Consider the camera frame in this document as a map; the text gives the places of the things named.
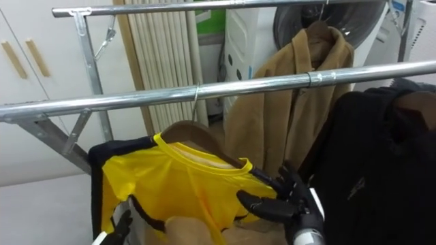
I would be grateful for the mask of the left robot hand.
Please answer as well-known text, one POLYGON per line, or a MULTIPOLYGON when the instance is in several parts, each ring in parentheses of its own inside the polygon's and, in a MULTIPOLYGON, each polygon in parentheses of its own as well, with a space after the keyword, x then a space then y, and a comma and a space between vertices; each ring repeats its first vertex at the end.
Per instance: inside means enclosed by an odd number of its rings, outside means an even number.
POLYGON ((91 245, 124 245, 126 237, 129 235, 133 218, 131 211, 125 211, 119 222, 116 224, 112 233, 102 231, 92 242, 91 245))

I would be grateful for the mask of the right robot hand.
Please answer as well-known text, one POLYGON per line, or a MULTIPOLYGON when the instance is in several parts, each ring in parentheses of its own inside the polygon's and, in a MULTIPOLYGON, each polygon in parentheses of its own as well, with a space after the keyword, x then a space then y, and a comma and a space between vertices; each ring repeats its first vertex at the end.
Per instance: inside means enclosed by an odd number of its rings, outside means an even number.
POLYGON ((240 190, 236 193, 239 202, 254 216, 283 224, 287 235, 295 235, 302 229, 323 233, 324 217, 298 172, 289 161, 284 162, 278 172, 279 176, 271 182, 277 192, 275 198, 240 190))

